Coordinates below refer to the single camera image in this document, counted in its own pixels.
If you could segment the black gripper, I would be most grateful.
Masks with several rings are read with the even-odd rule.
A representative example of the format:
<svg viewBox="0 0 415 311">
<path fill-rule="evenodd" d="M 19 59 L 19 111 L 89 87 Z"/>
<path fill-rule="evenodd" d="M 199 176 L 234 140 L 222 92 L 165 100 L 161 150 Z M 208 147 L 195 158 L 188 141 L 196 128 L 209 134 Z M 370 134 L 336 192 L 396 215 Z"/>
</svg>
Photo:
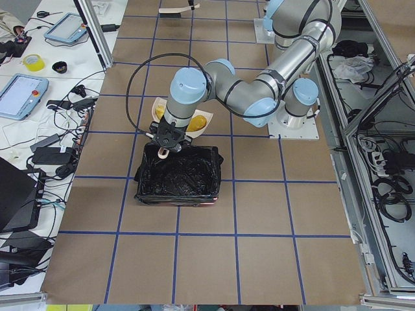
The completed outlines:
<svg viewBox="0 0 415 311">
<path fill-rule="evenodd" d="M 169 124 L 162 119 L 160 122 L 152 121 L 150 124 L 151 141 L 170 152 L 178 153 L 183 145 L 190 145 L 192 138 L 185 133 L 185 128 L 177 128 L 176 123 Z"/>
</svg>

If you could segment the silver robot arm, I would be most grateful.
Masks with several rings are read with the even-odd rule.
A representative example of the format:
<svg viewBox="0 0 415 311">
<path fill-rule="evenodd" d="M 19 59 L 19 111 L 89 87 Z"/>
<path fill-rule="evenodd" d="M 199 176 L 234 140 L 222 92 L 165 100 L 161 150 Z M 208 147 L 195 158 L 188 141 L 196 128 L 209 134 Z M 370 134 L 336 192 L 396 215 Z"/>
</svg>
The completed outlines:
<svg viewBox="0 0 415 311">
<path fill-rule="evenodd" d="M 180 152 L 192 141 L 185 131 L 195 110 L 211 99 L 258 128 L 268 123 L 288 92 L 295 94 L 295 105 L 306 106 L 311 89 L 299 75 L 333 46 L 341 30 L 342 9 L 337 1 L 270 1 L 263 24 L 274 33 L 281 54 L 252 82 L 238 78 L 223 58 L 179 69 L 161 120 L 150 126 L 152 143 Z"/>
</svg>

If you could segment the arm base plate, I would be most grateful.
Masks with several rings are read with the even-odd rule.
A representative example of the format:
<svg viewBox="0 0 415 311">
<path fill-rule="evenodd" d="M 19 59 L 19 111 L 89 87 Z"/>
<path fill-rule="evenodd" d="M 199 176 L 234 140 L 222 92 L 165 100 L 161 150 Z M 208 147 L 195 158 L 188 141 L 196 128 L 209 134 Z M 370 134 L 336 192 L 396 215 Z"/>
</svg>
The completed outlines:
<svg viewBox="0 0 415 311">
<path fill-rule="evenodd" d="M 274 43 L 275 34 L 264 27 L 262 18 L 254 19 L 254 31 L 256 43 L 269 45 Z"/>
<path fill-rule="evenodd" d="M 284 102 L 272 115 L 267 128 L 271 139 L 316 141 L 320 138 L 312 109 L 309 108 L 306 116 L 294 117 L 286 111 Z"/>
</svg>

